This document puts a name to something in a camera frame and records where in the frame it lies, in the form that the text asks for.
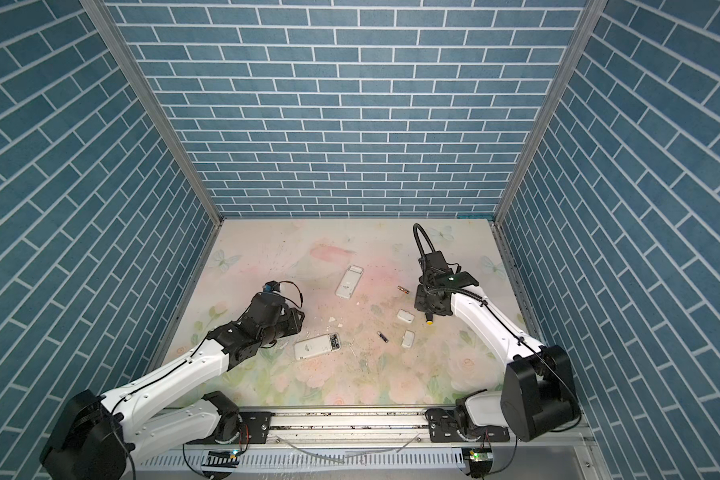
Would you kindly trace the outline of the white battery cover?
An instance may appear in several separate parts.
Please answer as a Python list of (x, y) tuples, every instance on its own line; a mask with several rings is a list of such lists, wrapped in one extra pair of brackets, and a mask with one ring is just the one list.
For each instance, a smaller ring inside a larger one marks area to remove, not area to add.
[(415, 341), (415, 333), (410, 330), (406, 330), (401, 339), (401, 347), (404, 349), (410, 349)]
[(397, 318), (404, 323), (411, 324), (415, 315), (405, 310), (399, 310), (397, 312)]

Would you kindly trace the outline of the white remote control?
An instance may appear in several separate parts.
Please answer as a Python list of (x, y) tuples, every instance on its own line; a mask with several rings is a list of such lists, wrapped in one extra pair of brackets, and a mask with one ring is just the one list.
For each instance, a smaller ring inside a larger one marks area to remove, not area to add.
[(298, 361), (329, 354), (341, 348), (339, 335), (324, 334), (314, 338), (301, 340), (294, 345), (294, 356)]
[(364, 269), (356, 265), (350, 265), (340, 280), (335, 295), (342, 299), (350, 299), (354, 294)]

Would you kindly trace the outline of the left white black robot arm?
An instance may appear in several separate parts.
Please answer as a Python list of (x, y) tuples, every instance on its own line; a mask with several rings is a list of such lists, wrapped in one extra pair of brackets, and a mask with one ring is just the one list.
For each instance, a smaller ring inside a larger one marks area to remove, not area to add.
[(220, 391), (177, 411), (165, 409), (260, 349), (298, 334), (304, 318), (278, 283), (267, 284), (237, 319), (175, 360), (105, 393), (84, 390), (69, 399), (41, 451), (42, 467), (54, 479), (119, 479), (135, 473), (137, 463), (195, 440), (246, 447), (250, 430)]

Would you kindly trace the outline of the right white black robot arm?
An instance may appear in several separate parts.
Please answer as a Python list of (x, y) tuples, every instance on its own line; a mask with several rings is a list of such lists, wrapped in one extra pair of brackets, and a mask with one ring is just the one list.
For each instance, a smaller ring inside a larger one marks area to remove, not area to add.
[(469, 326), (504, 366), (499, 394), (480, 390), (458, 399), (460, 433), (511, 430), (522, 441), (578, 425), (582, 411), (566, 351), (547, 346), (509, 320), (468, 272), (453, 269), (440, 251), (423, 253), (415, 308), (431, 321), (455, 316)]

